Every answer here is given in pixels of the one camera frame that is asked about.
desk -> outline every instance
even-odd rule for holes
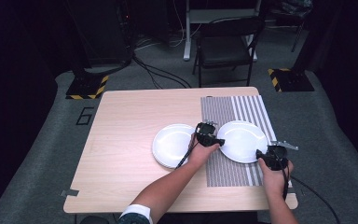
[[[186,44],[183,59],[190,60],[191,36],[190,23],[208,23],[226,17],[246,17],[257,15],[261,0],[257,0],[255,8],[252,9],[190,9],[189,0],[186,0]]]
[[[107,91],[103,94],[67,196],[66,213],[120,213],[154,180],[172,169],[160,165],[151,146],[159,130],[174,123],[195,127],[200,97],[258,95],[253,87]],[[250,211],[269,209],[262,186],[207,187],[202,167],[169,212]],[[296,195],[287,196],[290,208]]]

plate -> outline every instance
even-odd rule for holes
[[[161,129],[153,140],[153,156],[161,165],[176,168],[188,150],[195,128],[186,124],[172,124]]]
[[[217,133],[217,138],[225,139],[220,150],[229,159],[242,163],[257,161],[255,151],[267,152],[266,135],[253,123],[234,120],[224,124]]]

person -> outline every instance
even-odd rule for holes
[[[118,220],[119,224],[159,224],[160,219],[172,206],[193,175],[205,164],[210,155],[219,148],[218,144],[204,147],[199,144],[197,138],[194,139],[193,146],[188,162],[144,188],[121,214]],[[259,159],[258,162],[263,172],[263,186],[268,199],[271,222],[273,224],[297,223],[295,216],[282,197],[284,186],[282,171],[271,171],[262,159]],[[293,168],[294,165],[289,161],[288,169],[286,168],[285,170],[288,176],[290,176]],[[230,218],[232,215],[234,216],[233,219],[237,219],[240,223],[249,223],[246,222],[247,220],[238,220],[239,218],[246,218],[246,216],[241,217],[241,214],[245,213],[218,213],[218,216]]]

forearm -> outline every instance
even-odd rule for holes
[[[297,220],[292,210],[287,206],[282,195],[267,194],[269,214],[272,224],[297,224]]]
[[[152,220],[157,223],[198,170],[198,166],[188,163],[181,166],[147,186],[131,204],[149,207]]]

person's right arm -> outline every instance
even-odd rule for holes
[[[283,199],[284,178],[282,171],[271,171],[263,159],[258,159],[263,172],[263,186],[266,191],[269,214],[272,224],[297,224],[295,216]],[[285,169],[287,176],[293,171],[294,165],[289,161]]]

